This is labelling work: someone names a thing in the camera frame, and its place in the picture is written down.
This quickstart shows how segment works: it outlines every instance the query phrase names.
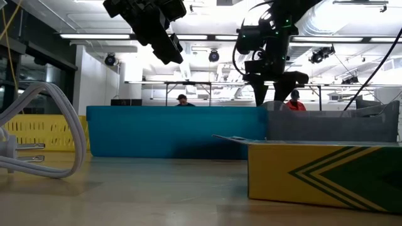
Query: cap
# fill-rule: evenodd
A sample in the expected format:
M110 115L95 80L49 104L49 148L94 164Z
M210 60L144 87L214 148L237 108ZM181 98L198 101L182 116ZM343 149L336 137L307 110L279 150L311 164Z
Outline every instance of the cap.
M180 94L180 95L177 97L177 99L178 99L178 100L181 100L181 99L186 99L186 100L187 100L187 97L186 97L186 95L184 95L184 94Z

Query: spotlight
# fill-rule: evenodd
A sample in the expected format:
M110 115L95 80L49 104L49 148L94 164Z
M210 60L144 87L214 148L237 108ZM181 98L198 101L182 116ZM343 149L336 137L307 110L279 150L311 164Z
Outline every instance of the spotlight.
M217 50L211 50L209 53L209 62L217 62L219 60L219 53Z
M333 54L335 54L334 46L322 47L319 50L313 51L313 55L310 59L308 59L308 61L311 63L321 63L323 60Z
M110 67L116 66L117 65L116 54L108 53L107 57L105 58L105 64Z
M342 85L352 85L355 83L359 83L359 79L357 77L353 76L353 77L349 77L349 78L344 78L342 80L341 84Z

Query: blue partition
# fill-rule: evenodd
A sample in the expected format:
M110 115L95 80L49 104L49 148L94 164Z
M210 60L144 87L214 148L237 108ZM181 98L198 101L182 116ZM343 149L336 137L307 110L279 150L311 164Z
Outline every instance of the blue partition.
M213 138L265 138L268 116L260 107L87 108L94 156L246 159L246 147Z

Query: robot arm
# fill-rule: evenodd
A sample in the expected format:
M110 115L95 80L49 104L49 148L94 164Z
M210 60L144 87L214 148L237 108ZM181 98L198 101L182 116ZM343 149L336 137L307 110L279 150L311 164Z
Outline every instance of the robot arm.
M295 23L321 0L272 0L271 7L262 15L257 26L243 26L235 50L240 54L259 52L259 60L245 62L243 80L254 89L257 105L261 105L268 87L265 81L274 81L275 100L284 101L299 84L308 83L308 75L285 72L289 38L297 35ZM154 54L164 63L181 63L183 48L175 34L168 36L170 22L183 17L186 9L183 0L105 0L104 7L110 17L120 14L132 27L142 45L151 44Z
M105 0L103 5L110 17L120 14L141 45L150 44L164 64L183 62L179 39L166 33L170 22L186 15L182 0Z
M271 7L261 16L256 26L242 26L236 49L240 54L259 52L258 60L244 63L246 73L243 80L254 89L257 105L264 102L268 87L265 81L274 81L274 100L284 101L299 84L308 83L308 75L301 72L285 72L287 52L291 35L298 35L295 23L321 0L274 0Z

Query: cardboard box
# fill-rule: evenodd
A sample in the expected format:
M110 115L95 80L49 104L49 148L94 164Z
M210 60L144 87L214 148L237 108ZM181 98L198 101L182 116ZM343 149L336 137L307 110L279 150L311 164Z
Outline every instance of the cardboard box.
M221 139L248 146L249 198L402 213L402 147Z

